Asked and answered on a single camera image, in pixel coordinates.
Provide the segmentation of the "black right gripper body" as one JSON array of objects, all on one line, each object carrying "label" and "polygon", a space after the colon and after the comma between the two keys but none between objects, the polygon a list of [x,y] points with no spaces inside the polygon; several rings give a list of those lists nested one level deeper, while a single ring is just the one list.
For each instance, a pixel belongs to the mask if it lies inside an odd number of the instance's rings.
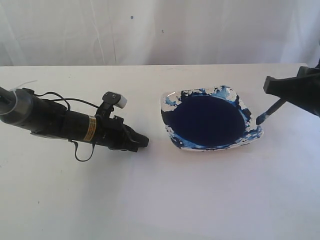
[{"label": "black right gripper body", "polygon": [[301,66],[298,70],[299,78],[298,107],[320,116],[320,63],[315,67]]}]

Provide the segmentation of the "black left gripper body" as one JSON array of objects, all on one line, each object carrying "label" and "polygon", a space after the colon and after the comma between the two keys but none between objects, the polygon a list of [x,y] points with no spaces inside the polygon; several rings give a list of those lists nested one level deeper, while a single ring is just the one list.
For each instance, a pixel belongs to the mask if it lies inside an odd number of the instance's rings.
[{"label": "black left gripper body", "polygon": [[123,123],[121,117],[102,118],[95,115],[97,127],[93,137],[93,144],[108,147],[110,150],[132,151],[133,129]]}]

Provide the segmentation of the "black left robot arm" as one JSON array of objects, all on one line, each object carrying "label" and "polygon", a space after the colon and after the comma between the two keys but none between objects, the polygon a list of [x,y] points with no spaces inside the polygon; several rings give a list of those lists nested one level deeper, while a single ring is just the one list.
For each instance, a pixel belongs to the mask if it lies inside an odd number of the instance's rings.
[{"label": "black left robot arm", "polygon": [[148,146],[148,137],[124,124],[123,118],[111,117],[115,107],[124,108],[127,101],[118,93],[106,92],[94,116],[72,111],[60,102],[69,99],[44,99],[32,89],[0,90],[0,120],[29,130],[33,135],[79,141],[110,150],[137,152]]}]

